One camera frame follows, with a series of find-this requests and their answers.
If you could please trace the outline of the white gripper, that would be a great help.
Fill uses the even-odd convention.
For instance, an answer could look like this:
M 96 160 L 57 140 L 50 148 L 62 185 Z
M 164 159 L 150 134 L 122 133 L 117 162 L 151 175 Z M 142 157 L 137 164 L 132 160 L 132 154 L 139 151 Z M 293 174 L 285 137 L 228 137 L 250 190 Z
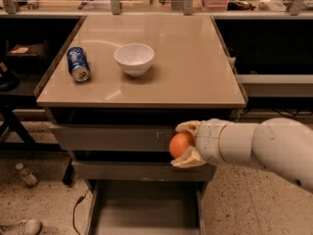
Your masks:
M 196 147 L 190 146 L 179 158 L 171 164 L 175 167 L 190 168 L 205 165 L 223 165 L 225 160 L 221 155 L 220 140 L 224 128 L 229 121 L 213 118 L 204 120 L 189 120 L 179 123 L 175 130 L 179 133 L 189 132 L 196 135 Z

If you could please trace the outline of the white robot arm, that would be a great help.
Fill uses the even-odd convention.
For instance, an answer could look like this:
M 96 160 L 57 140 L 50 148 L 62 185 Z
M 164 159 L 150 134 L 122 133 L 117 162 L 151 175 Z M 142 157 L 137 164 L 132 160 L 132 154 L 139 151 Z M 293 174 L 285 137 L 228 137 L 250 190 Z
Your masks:
M 282 117 L 261 123 L 212 118 L 182 122 L 176 130 L 191 134 L 195 143 L 171 162 L 175 167 L 241 165 L 270 171 L 313 192 L 313 129 L 301 122 Z

